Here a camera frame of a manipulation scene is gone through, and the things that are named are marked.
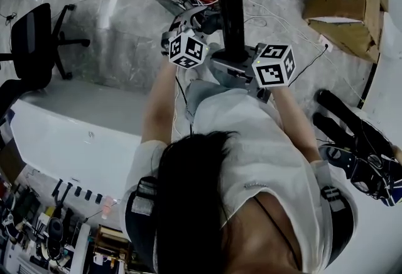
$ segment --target white t-shirt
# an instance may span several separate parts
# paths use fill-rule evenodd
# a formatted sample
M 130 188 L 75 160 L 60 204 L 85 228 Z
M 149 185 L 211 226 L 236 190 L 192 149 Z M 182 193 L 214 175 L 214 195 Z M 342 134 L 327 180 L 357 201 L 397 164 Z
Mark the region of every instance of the white t-shirt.
M 229 217 L 251 197 L 269 192 L 278 199 L 292 223 L 301 249 L 303 272 L 324 270 L 332 244 L 330 211 L 322 206 L 313 167 L 281 129 L 276 109 L 248 96 L 245 90 L 234 89 L 202 101 L 193 128 L 194 132 L 205 134 L 238 132 L 227 144 L 231 151 L 220 176 Z M 140 145 L 128 177 L 126 197 L 141 177 L 158 168 L 165 148 L 160 141 Z M 125 231 L 124 217 L 122 228 Z

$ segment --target black hair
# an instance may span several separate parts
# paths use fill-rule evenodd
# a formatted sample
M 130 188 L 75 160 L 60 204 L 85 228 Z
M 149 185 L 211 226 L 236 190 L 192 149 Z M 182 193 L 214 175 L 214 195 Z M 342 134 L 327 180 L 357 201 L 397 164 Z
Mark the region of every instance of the black hair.
M 220 171 L 232 134 L 193 134 L 164 150 L 155 202 L 159 274 L 223 273 L 229 242 Z

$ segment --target marble floor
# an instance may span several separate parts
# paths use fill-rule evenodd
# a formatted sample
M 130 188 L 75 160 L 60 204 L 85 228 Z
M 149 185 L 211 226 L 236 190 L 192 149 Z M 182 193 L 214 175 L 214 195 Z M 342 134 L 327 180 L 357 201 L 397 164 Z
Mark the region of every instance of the marble floor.
M 318 34 L 301 17 L 304 0 L 251 1 L 264 5 L 269 12 L 286 21 L 277 20 L 267 9 L 244 0 L 245 19 L 270 16 L 247 20 L 248 45 L 269 41 L 291 43 L 298 71 L 321 52 L 322 47 L 316 46 Z M 149 92 L 161 63 L 161 33 L 173 20 L 173 16 L 155 0 L 0 0 L 0 13 L 8 15 L 15 12 L 18 20 L 42 3 L 50 3 L 53 24 L 65 4 L 77 5 L 76 10 L 66 16 L 62 30 L 66 38 L 91 39 L 91 45 L 88 48 L 80 45 L 59 48 L 66 69 L 72 71 L 76 79 Z M 301 33 L 311 42 L 300 37 Z M 0 53 L 7 52 L 9 27 L 0 22 Z M 369 75 L 371 64 L 368 62 L 340 50 L 328 53 L 327 57 L 319 58 L 291 87 L 308 116 L 317 108 L 312 100 L 314 92 L 323 87 L 333 90 L 346 103 L 355 106 L 359 100 L 356 93 L 362 94 Z M 13 76 L 12 64 L 2 63 L 0 83 Z M 180 101 L 178 106 L 178 112 L 183 112 Z M 45 177 L 34 173 L 30 181 L 39 176 Z M 50 179 L 48 183 L 46 189 L 42 187 L 39 190 L 45 190 L 50 195 L 55 183 L 53 185 Z M 77 204 L 77 208 L 83 212 L 87 210 L 85 205 Z

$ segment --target office chair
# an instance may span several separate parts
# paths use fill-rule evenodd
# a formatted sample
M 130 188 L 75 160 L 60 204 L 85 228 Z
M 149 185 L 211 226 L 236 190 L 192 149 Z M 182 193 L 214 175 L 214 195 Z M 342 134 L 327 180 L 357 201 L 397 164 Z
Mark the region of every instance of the office chair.
M 0 62 L 12 60 L 19 80 L 7 80 L 0 87 L 0 121 L 20 96 L 44 89 L 49 84 L 55 64 L 64 80 L 72 78 L 71 73 L 64 71 L 57 48 L 70 44 L 88 47 L 90 44 L 90 40 L 66 40 L 60 32 L 66 12 L 74 9 L 74 5 L 64 6 L 53 32 L 49 4 L 36 7 L 14 24 L 11 54 L 3 54 Z

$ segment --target woman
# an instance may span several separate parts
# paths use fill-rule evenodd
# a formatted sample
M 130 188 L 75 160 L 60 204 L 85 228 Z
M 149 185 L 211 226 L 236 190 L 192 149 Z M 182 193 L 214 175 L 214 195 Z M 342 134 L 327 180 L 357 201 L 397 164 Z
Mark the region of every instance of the woman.
M 176 72 L 165 59 L 122 204 L 143 261 L 159 274 L 326 268 L 353 234 L 355 208 L 290 90 L 272 89 L 276 110 L 244 89 L 194 80 L 194 134 L 171 143 Z

